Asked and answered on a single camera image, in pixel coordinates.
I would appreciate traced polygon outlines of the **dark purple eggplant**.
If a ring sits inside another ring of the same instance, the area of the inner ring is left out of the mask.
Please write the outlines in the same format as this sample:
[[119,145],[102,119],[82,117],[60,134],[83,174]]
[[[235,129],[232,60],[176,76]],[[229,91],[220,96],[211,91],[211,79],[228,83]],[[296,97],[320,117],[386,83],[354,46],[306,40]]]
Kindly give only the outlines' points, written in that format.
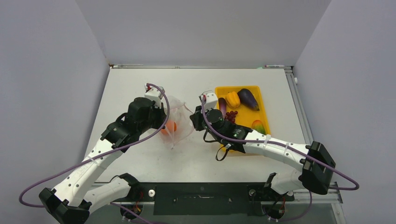
[[253,111],[259,111],[259,105],[252,92],[246,88],[237,92],[240,102]]

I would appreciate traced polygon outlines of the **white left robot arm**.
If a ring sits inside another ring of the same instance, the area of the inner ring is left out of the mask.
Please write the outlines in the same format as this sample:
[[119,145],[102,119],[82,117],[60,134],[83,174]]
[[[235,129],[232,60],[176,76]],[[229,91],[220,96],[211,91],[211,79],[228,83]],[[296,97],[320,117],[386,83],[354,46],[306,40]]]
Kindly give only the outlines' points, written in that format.
[[40,192],[39,198],[47,212],[61,224],[83,224],[91,213],[114,200],[135,200],[139,195],[139,181],[128,173],[93,190],[90,188],[109,165],[129,149],[129,144],[139,143],[143,133],[151,128],[159,129],[165,119],[160,97],[136,98],[126,113],[107,126],[85,157],[84,165],[75,168],[52,189]]

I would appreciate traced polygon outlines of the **green orange mango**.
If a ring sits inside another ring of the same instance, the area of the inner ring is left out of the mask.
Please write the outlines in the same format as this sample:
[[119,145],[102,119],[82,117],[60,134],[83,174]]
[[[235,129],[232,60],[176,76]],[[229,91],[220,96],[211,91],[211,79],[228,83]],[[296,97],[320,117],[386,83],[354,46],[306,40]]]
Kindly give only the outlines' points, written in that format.
[[256,130],[257,132],[259,132],[261,134],[264,134],[264,135],[266,135],[266,133],[267,133],[266,129],[265,129],[265,126],[264,126],[264,123],[261,120],[259,120],[259,119],[253,121],[253,123],[251,125],[251,128]]

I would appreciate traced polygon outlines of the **yellow plastic tray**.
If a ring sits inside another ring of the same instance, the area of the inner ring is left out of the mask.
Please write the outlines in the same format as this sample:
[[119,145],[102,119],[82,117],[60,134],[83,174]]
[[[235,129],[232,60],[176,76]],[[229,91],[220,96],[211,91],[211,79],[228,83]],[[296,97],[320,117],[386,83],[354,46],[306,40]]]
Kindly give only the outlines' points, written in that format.
[[253,121],[255,120],[261,120],[264,123],[265,129],[266,129],[266,134],[270,134],[270,127],[269,127],[269,122],[267,119],[266,111],[265,111],[265,106],[264,102],[262,99],[261,95],[261,90],[259,86],[222,86],[222,87],[216,87],[215,88],[215,94],[217,95],[218,98],[224,98],[226,97],[226,94],[228,92],[238,92],[241,89],[246,88],[250,90],[255,97],[255,99],[258,102],[259,105],[259,111],[253,111],[246,107],[243,104],[240,104],[238,108],[230,108],[228,105],[226,106],[227,112],[229,111],[238,111],[238,115],[236,116],[236,124],[242,125],[242,126],[247,126],[251,128],[251,125]]

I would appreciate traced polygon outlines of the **yellow bell pepper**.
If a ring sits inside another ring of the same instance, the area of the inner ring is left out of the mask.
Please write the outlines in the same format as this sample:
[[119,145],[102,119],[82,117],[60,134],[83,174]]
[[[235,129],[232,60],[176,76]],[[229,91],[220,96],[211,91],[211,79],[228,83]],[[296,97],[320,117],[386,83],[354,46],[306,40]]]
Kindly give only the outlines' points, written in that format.
[[237,92],[232,91],[226,94],[225,100],[230,108],[238,108],[240,106],[240,98]]

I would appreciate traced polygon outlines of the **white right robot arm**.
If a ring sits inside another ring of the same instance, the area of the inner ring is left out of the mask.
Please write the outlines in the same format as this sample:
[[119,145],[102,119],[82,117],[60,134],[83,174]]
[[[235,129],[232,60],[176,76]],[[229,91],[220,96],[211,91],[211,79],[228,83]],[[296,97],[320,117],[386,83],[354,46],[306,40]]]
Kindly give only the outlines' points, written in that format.
[[220,110],[202,113],[200,106],[190,115],[196,131],[204,131],[225,146],[226,151],[257,154],[282,162],[293,168],[290,173],[271,173],[264,186],[270,200],[298,189],[326,195],[335,168],[335,162],[319,142],[292,144],[264,135],[252,128],[237,125],[222,117]]

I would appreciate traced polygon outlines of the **clear zip top bag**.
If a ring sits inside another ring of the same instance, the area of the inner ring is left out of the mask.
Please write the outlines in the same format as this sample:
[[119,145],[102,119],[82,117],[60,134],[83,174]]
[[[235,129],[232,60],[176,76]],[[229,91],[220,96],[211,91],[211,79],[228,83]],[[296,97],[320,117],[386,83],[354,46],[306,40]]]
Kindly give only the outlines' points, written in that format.
[[194,130],[193,124],[190,120],[190,115],[193,112],[186,106],[184,101],[177,99],[174,96],[168,96],[170,104],[170,116],[168,120],[175,121],[177,130],[174,133],[163,133],[160,131],[160,138],[167,148],[173,149],[177,143],[187,138]]

